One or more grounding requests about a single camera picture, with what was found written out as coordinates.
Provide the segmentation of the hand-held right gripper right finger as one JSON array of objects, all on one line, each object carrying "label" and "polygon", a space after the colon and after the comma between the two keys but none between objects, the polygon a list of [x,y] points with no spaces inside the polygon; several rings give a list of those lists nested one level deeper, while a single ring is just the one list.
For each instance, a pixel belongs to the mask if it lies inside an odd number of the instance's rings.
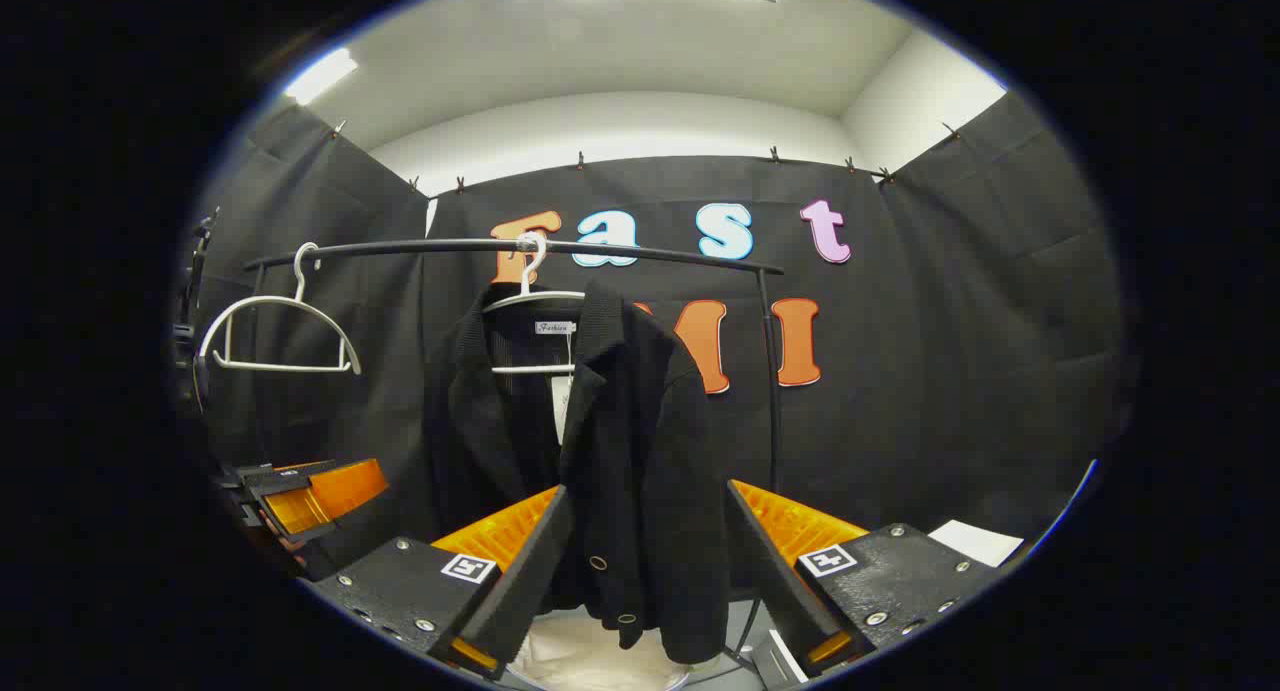
[{"label": "hand-held right gripper right finger", "polygon": [[750,482],[726,488],[751,585],[806,677],[905,644],[1000,578],[909,523],[864,530]]}]

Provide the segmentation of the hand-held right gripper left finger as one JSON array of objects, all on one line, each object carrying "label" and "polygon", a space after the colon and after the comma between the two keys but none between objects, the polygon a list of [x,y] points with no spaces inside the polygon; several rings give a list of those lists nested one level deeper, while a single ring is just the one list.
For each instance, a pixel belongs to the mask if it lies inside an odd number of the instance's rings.
[{"label": "hand-held right gripper left finger", "polygon": [[558,485],[435,543],[394,537],[307,586],[412,656],[498,679],[543,607],[573,523]]}]

